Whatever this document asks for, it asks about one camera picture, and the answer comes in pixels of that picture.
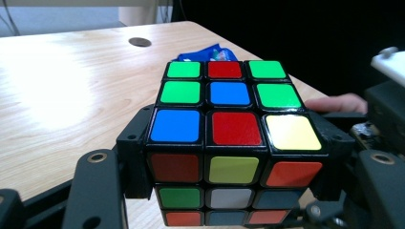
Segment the green sticker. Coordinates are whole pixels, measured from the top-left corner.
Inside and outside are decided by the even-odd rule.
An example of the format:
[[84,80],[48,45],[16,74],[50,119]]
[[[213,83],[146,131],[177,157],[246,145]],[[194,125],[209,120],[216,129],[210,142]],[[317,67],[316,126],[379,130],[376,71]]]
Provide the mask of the green sticker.
[[168,81],[163,85],[160,102],[195,104],[199,101],[199,82]]
[[287,75],[278,61],[249,61],[254,78],[286,78]]
[[167,77],[197,78],[200,76],[200,62],[171,62]]
[[268,108],[300,108],[301,102],[289,84],[258,84],[260,101]]

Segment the metal bolt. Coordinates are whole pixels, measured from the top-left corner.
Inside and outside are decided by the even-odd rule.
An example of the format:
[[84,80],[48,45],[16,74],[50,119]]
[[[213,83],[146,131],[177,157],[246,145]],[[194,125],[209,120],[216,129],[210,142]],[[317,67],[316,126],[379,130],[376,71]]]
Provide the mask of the metal bolt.
[[87,161],[90,163],[99,163],[107,158],[107,154],[105,153],[96,153],[87,157]]
[[373,160],[375,160],[375,161],[377,161],[377,162],[379,162],[381,164],[387,164],[387,165],[395,164],[395,161],[391,157],[385,156],[385,155],[382,155],[382,154],[379,154],[379,153],[374,153],[374,154],[370,155],[370,157]]
[[316,217],[321,216],[321,209],[316,205],[310,207],[310,212]]

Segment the black device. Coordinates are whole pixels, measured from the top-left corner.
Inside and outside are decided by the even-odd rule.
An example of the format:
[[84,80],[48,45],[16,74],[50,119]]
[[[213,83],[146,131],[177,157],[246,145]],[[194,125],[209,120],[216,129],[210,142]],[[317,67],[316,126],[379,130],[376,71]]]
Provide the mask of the black device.
[[[292,209],[282,223],[245,227],[405,225],[405,89],[390,80],[368,89],[366,99],[367,116],[309,111],[333,155],[309,186],[317,200]],[[127,228],[125,199],[150,198],[155,186],[142,153],[153,108],[139,110],[113,149],[84,155],[72,180],[24,202],[16,191],[0,190],[0,228]]]

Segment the blue sticker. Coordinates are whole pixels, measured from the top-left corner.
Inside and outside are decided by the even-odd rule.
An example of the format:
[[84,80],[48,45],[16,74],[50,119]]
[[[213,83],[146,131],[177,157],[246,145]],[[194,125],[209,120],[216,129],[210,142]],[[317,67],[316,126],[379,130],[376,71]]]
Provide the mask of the blue sticker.
[[151,139],[154,141],[195,142],[199,139],[200,113],[187,110],[159,110]]
[[250,103],[245,83],[213,82],[210,90],[213,104],[245,106]]

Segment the white device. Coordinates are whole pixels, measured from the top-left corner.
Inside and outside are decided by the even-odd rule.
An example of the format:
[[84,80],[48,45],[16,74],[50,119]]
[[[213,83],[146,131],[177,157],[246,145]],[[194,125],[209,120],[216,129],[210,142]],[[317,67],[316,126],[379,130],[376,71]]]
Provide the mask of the white device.
[[372,59],[372,66],[405,88],[405,52],[390,47]]

